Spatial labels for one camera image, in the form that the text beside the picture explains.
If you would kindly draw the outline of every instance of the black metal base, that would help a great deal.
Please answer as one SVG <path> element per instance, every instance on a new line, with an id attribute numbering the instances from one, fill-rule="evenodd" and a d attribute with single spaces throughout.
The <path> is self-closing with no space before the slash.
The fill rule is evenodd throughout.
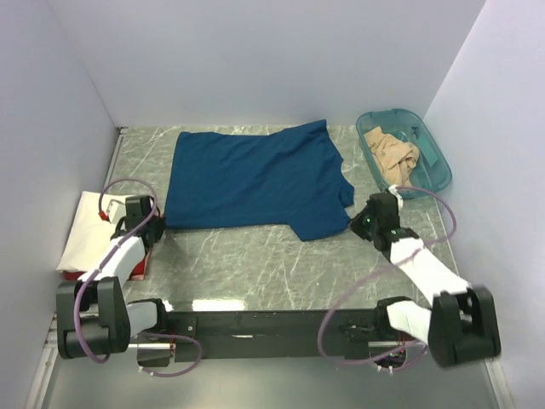
<path id="1" fill-rule="evenodd" d="M 171 312 L 166 332 L 199 341 L 206 359 L 319 356 L 317 334 L 326 312 Z M 387 322 L 383 321 L 381 328 L 376 326 L 377 315 L 376 308 L 338 311 L 325 331 L 325 350 L 328 354 L 355 360 L 368 358 L 373 343 L 398 341 L 399 332 Z M 175 345 L 175 362 L 195 359 L 192 343 L 177 341 Z M 156 364 L 155 360 L 146 366 Z"/>

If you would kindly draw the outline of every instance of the teal plastic bin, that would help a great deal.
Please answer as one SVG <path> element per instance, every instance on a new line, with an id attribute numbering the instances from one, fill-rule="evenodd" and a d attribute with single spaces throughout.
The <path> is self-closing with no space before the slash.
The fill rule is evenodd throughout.
<path id="1" fill-rule="evenodd" d="M 385 134 L 391 134 L 401 141 L 412 142 L 420 149 L 420 158 L 410 174 L 412 186 L 423 187 L 432 192 L 439 192 L 448 186 L 452 179 L 450 166 L 435 143 L 432 134 L 427 130 L 426 125 L 418 115 L 411 111 L 391 109 L 389 111 L 364 113 L 356 123 L 359 143 L 376 184 L 381 190 L 386 189 L 388 184 L 382 177 L 364 138 L 365 133 L 377 126 L 380 126 Z M 425 195 L 422 192 L 407 191 L 400 192 L 400 194 L 404 199 L 413 199 Z"/>

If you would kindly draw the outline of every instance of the gray floor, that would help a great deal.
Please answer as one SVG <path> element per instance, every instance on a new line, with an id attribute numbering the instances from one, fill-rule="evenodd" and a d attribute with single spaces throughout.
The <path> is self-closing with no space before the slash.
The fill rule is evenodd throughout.
<path id="1" fill-rule="evenodd" d="M 130 128 L 123 137 L 112 179 L 136 176 L 149 181 L 163 206 L 181 130 L 261 135 L 282 128 Z M 355 206 L 348 209 L 354 216 L 378 190 L 359 148 L 355 127 L 330 127 L 330 136 L 345 159 L 342 172 L 355 187 Z M 121 183 L 111 192 L 145 193 L 146 189 Z M 423 238 L 445 233 L 438 207 L 430 198 L 406 202 L 402 222 Z M 454 268 L 447 244 L 437 245 L 433 253 Z M 176 309 L 191 309 L 193 300 L 229 300 L 247 309 L 326 308 L 356 279 L 384 265 L 387 263 L 382 255 L 350 231 L 306 243 L 288 226 L 167 232 L 165 240 L 153 250 L 146 280 L 128 283 L 125 295 L 131 301 L 161 297 Z M 391 271 L 363 287 L 346 307 L 372 308 L 379 299 L 401 295 L 426 302 L 404 274 Z"/>
<path id="2" fill-rule="evenodd" d="M 227 134 L 269 134 L 282 127 L 210 127 Z M 204 128 L 183 128 L 205 130 Z M 137 176 L 158 190 L 164 205 L 175 141 L 182 128 L 128 129 L 112 178 Z M 345 162 L 345 177 L 355 186 L 353 216 L 376 192 L 353 126 L 330 127 Z M 121 184 L 113 193 L 146 193 Z M 406 203 L 402 222 L 424 238 L 445 233 L 432 199 Z M 455 268 L 450 247 L 433 253 Z M 125 285 L 128 300 L 168 299 L 175 309 L 326 308 L 357 278 L 386 265 L 371 244 L 347 231 L 302 243 L 285 226 L 169 232 L 154 249 L 146 279 Z M 372 308 L 376 301 L 406 295 L 425 300 L 399 271 L 371 281 L 346 307 Z M 167 368 L 177 369 L 177 364 Z M 172 379 L 149 378 L 137 371 L 134 352 L 113 356 L 104 366 L 89 360 L 55 363 L 44 407 L 148 408 L 497 408 L 483 364 L 440 370 L 430 356 L 393 377 L 371 366 L 336 367 L 320 358 L 281 360 L 207 360 L 195 371 Z"/>

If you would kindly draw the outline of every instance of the red object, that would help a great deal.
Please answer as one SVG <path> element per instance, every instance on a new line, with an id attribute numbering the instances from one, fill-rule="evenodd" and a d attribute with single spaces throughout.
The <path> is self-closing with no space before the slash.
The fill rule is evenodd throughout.
<path id="1" fill-rule="evenodd" d="M 135 269 L 130 274 L 129 279 L 133 279 L 133 280 L 144 279 L 144 276 L 146 275 L 147 260 L 150 258 L 150 254 L 152 254 L 152 252 L 148 251 L 146 256 L 142 259 L 142 261 L 136 265 Z M 81 271 L 78 271 L 78 272 L 64 271 L 63 272 L 64 278 L 70 281 L 77 280 L 83 274 L 84 272 L 81 272 Z"/>
<path id="2" fill-rule="evenodd" d="M 106 214 L 105 211 L 101 210 L 99 211 L 99 216 L 100 216 L 100 219 L 104 220 L 104 221 L 110 221 L 110 218 L 108 217 L 108 215 Z"/>

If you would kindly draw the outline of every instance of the cable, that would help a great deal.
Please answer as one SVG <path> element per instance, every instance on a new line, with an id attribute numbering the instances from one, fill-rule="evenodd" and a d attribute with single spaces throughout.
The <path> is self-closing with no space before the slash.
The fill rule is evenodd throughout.
<path id="1" fill-rule="evenodd" d="M 449 212 L 450 218 L 452 220 L 452 229 L 444 237 L 440 237 L 440 238 L 437 238 L 437 239 L 434 239 L 434 240 L 424 240 L 425 245 L 434 245 L 434 244 L 437 244 L 437 243 L 442 243 L 442 242 L 445 242 L 445 241 L 447 241 L 448 239 L 450 239 L 452 237 L 452 235 L 455 233 L 455 231 L 456 231 L 456 229 L 458 227 L 458 224 L 457 224 L 457 221 L 456 221 L 456 217 L 454 215 L 454 211 L 452 211 L 451 207 L 444 200 L 442 200 L 442 198 L 440 198 L 434 192 L 430 192 L 429 190 L 423 189 L 421 187 L 400 186 L 400 187 L 397 187 L 397 189 L 398 190 L 414 190 L 414 191 L 418 191 L 418 192 L 424 192 L 424 193 L 436 198 L 446 208 L 446 210 Z M 327 325 L 330 323 L 331 317 L 333 316 L 335 311 L 349 297 L 351 297 L 358 290 L 359 287 L 361 287 L 362 285 L 364 285 L 368 281 L 371 281 L 372 279 L 377 278 L 379 275 L 381 275 L 382 273 L 384 273 L 386 271 L 395 271 L 395 267 L 398 267 L 398 266 L 412 260 L 413 258 L 415 258 L 415 256 L 421 250 L 423 250 L 423 248 L 417 249 L 414 253 L 412 253 L 410 256 L 406 257 L 405 259 L 401 260 L 400 262 L 397 262 L 395 264 L 388 264 L 387 266 L 380 267 L 374 273 L 371 273 L 371 274 L 357 280 L 351 287 L 348 288 L 348 290 L 346 290 L 344 292 L 344 294 L 342 294 L 337 299 L 337 301 L 335 301 L 335 303 L 333 304 L 333 307 L 331 307 L 328 310 L 328 312 L 325 314 L 324 319 L 322 320 L 322 323 L 320 324 L 320 327 L 318 329 L 318 339 L 317 339 L 317 341 L 318 341 L 318 351 L 319 351 L 320 355 L 322 355 L 325 359 L 327 359 L 327 360 L 329 360 L 329 361 L 331 361 L 331 362 L 333 362 L 333 363 L 335 363 L 337 365 L 364 365 L 364 364 L 369 364 L 371 362 L 374 362 L 376 360 L 381 360 L 382 358 L 386 358 L 390 354 L 393 354 L 395 352 L 400 351 L 405 346 L 413 346 L 413 345 L 417 344 L 417 342 L 407 343 L 405 346 L 403 346 L 403 345 L 399 346 L 399 347 L 397 347 L 395 349 L 392 349 L 390 351 L 387 351 L 387 352 L 385 352 L 383 354 L 379 354 L 377 356 L 366 358 L 364 360 L 340 360 L 338 358 L 334 358 L 332 356 L 327 355 L 327 353 L 324 350 L 323 340 L 324 340 L 325 329 L 327 328 Z M 404 366 L 401 366 L 400 368 L 397 368 L 397 370 L 406 368 L 408 366 L 412 366 L 415 362 L 417 362 L 426 353 L 426 350 L 427 350 L 427 347 L 422 349 L 421 353 L 419 355 L 417 355 L 417 357 L 413 361 L 411 361 L 407 365 L 404 365 Z"/>
<path id="2" fill-rule="evenodd" d="M 81 345 L 82 350 L 84 351 L 84 353 L 92 361 L 96 362 L 97 364 L 104 364 L 105 362 L 107 362 L 110 355 L 106 355 L 104 358 L 99 358 L 91 350 L 91 348 L 87 344 L 87 341 L 85 341 L 85 338 L 83 337 L 82 324 L 81 324 L 81 320 L 80 320 L 80 317 L 79 317 L 79 309 L 81 307 L 83 294 L 84 294 L 85 290 L 87 289 L 87 287 L 89 286 L 89 283 L 91 283 L 96 278 L 96 276 L 98 274 L 100 274 L 100 272 L 104 269 L 104 267 L 108 264 L 108 262 L 110 262 L 113 255 L 116 254 L 116 251 L 119 250 L 121 245 L 124 242 L 126 242 L 128 239 L 130 239 L 131 237 L 135 236 L 152 219 L 152 217 L 155 216 L 155 212 L 156 212 L 156 210 L 158 210 L 158 205 L 157 205 L 158 197 L 157 197 L 157 194 L 156 194 L 155 190 L 153 189 L 152 185 L 150 185 L 146 181 L 142 181 L 141 179 L 137 179 L 137 178 L 134 178 L 134 177 L 125 177 L 125 178 L 122 178 L 122 179 L 117 179 L 116 181 L 112 181 L 106 187 L 104 187 L 104 189 L 100 193 L 100 197 L 99 197 L 99 214 L 104 213 L 103 210 L 102 210 L 102 199 L 104 197 L 104 193 L 107 192 L 107 190 L 110 187 L 112 187 L 113 185 L 115 185 L 116 183 L 119 183 L 121 181 L 134 181 L 136 183 L 140 183 L 141 185 L 144 185 L 145 187 L 147 187 L 150 190 L 150 193 L 152 194 L 153 204 L 152 204 L 152 211 L 150 212 L 150 214 L 147 215 L 140 224 L 138 224 L 135 228 L 130 230 L 127 234 L 125 234 L 119 240 L 119 242 L 108 252 L 106 257 L 104 257 L 104 259 L 100 262 L 99 267 L 83 282 L 82 286 L 79 288 L 79 291 L 77 292 L 76 301 L 74 303 L 74 312 L 73 312 L 74 326 L 75 326 L 75 329 L 76 329 L 77 340 L 79 341 L 79 344 Z M 159 337 L 159 338 L 168 337 L 168 338 L 183 339 L 183 340 L 186 340 L 186 341 L 188 340 L 188 341 L 194 343 L 197 346 L 197 349 L 198 349 L 198 352 L 199 352 L 198 357 L 195 360 L 195 362 L 193 362 L 193 364 L 191 364 L 184 371 L 177 372 L 175 374 L 154 374 L 154 375 L 162 376 L 162 377 L 173 377 L 173 376 L 181 375 L 183 373 L 187 373 L 191 369 L 193 369 L 202 358 L 203 347 L 196 339 L 193 339 L 193 338 L 190 338 L 190 337 L 184 337 L 182 335 L 168 335 L 168 336 L 165 336 L 163 334 L 150 334 L 150 333 L 147 333 L 147 335 L 154 336 L 154 337 Z"/>
<path id="3" fill-rule="evenodd" d="M 178 372 L 161 373 L 161 372 L 153 372 L 153 371 L 151 371 L 151 370 L 149 370 L 147 368 L 141 368 L 142 371 L 144 371 L 145 373 L 149 373 L 150 375 L 152 375 L 154 377 L 179 377 L 180 375 L 183 375 L 184 373 L 188 373 L 191 369 L 193 369 L 195 366 L 197 366 L 198 363 L 200 362 L 200 360 L 203 358 L 203 346 L 201 345 L 201 343 L 199 341 L 197 341 L 194 338 L 186 337 L 184 335 L 156 334 L 156 333 L 153 333 L 153 332 L 141 332 L 141 335 L 143 335 L 145 337 L 168 338 L 168 339 L 174 338 L 174 339 L 180 339 L 181 341 L 189 341 L 191 343 L 194 343 L 195 346 L 197 347 L 197 350 L 198 350 L 198 355 L 197 355 L 197 358 L 195 359 L 195 361 L 190 366 L 188 366 L 186 369 L 183 369 L 183 370 L 178 371 Z"/>

